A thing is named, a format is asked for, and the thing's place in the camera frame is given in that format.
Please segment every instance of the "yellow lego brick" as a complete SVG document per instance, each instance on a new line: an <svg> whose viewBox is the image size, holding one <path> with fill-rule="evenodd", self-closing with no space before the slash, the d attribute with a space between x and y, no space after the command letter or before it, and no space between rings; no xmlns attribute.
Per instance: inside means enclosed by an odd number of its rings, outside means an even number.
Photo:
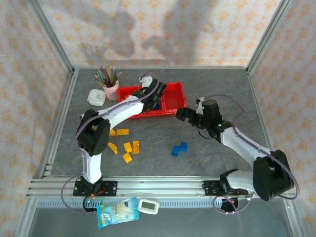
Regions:
<svg viewBox="0 0 316 237"><path fill-rule="evenodd" d="M132 161L132 157L130 156L129 153L126 153L125 155L123 155L123 158L126 163L129 163L130 161Z"/></svg>
<svg viewBox="0 0 316 237"><path fill-rule="evenodd" d="M110 137L115 137L116 135L117 135L116 132L113 129L111 129Z"/></svg>
<svg viewBox="0 0 316 237"><path fill-rule="evenodd" d="M117 136L128 135L129 129L117 129Z"/></svg>
<svg viewBox="0 0 316 237"><path fill-rule="evenodd" d="M118 153L118 148L112 142L109 142L108 146L112 149L112 151L115 153L115 155Z"/></svg>
<svg viewBox="0 0 316 237"><path fill-rule="evenodd" d="M139 154L139 141L133 141L133 154Z"/></svg>
<svg viewBox="0 0 316 237"><path fill-rule="evenodd" d="M127 153L132 152L132 146L131 146L130 142L124 143L124 148L125 148Z"/></svg>

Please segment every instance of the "pink cup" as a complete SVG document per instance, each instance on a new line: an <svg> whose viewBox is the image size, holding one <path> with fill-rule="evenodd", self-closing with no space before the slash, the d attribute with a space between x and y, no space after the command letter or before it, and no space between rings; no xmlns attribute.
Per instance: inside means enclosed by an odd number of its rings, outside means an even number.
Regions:
<svg viewBox="0 0 316 237"><path fill-rule="evenodd" d="M103 90L104 90L104 92L107 95L107 98L109 100L117 100L119 98L118 88L119 88L119 81L118 80L115 83L115 86L112 86L112 87L103 86Z"/></svg>

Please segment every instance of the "white robotic arm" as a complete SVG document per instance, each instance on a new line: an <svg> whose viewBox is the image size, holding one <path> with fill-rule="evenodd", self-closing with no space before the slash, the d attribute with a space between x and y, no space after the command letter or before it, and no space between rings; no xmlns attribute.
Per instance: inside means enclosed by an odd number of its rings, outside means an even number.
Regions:
<svg viewBox="0 0 316 237"><path fill-rule="evenodd" d="M223 121L215 100L200 98L197 100L197 106L196 111L186 107L179 108L176 117L182 121L188 119L191 125L206 129L210 137L233 149L253 167L253 172L229 170L220 176L219 187L208 188L220 189L224 194L237 189L256 192L263 200L270 200L293 188L294 183L289 174L267 156L272 155L289 169L286 155L282 151L271 151L260 146L243 135L230 122Z"/></svg>
<svg viewBox="0 0 316 237"><path fill-rule="evenodd" d="M152 77L144 77L140 83L142 89L133 92L124 101L97 112L88 110L81 120L79 128L92 117L102 115L91 121L77 139L80 149L85 153L83 165L85 167L86 162L86 171L82 181L92 194L101 187L101 155L107 147L110 130L133 115L150 111L160 101L166 88L164 83Z"/></svg>
<svg viewBox="0 0 316 237"><path fill-rule="evenodd" d="M124 101L112 107L109 107L105 110L99 110L98 114L102 115L105 112L111 110L113 107L117 107L115 111L101 117L104 120L107 119L108 121L110 121L110 130L111 130L116 125L128 119L129 117L142 113L143 108L144 108L144 103L139 101L139 102L131 102L129 104L124 104L125 102L135 101L137 99L138 98L136 96L130 95ZM102 178L102 173L101 173L101 154L102 153L90 156L89 153L84 148L82 148L82 150L86 154L86 162L87 162L87 171L83 177L89 183L94 184L100 178Z"/></svg>

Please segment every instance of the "snack bag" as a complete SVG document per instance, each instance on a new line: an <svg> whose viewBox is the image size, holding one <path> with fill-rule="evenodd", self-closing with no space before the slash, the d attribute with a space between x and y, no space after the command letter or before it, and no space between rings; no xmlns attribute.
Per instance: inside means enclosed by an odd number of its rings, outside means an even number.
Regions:
<svg viewBox="0 0 316 237"><path fill-rule="evenodd" d="M133 197L110 206L97 206L98 227L139 220L137 198Z"/></svg>

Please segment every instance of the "blue lego brick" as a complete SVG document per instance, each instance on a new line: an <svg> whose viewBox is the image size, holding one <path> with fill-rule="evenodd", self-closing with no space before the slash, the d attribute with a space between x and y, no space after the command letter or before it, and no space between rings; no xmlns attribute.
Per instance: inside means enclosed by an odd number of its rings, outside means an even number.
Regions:
<svg viewBox="0 0 316 237"><path fill-rule="evenodd" d="M154 110L160 110L160 108L161 108L161 105L157 103L154 107Z"/></svg>
<svg viewBox="0 0 316 237"><path fill-rule="evenodd" d="M180 151L181 151L181 152L186 152L187 149L188 149L188 143L186 143L186 142L181 142L181 144L180 144Z"/></svg>
<svg viewBox="0 0 316 237"><path fill-rule="evenodd" d="M171 154L172 154L173 156L177 157L178 154L179 154L179 151L180 151L180 147L179 147L179 146L174 146L173 149L172 149Z"/></svg>

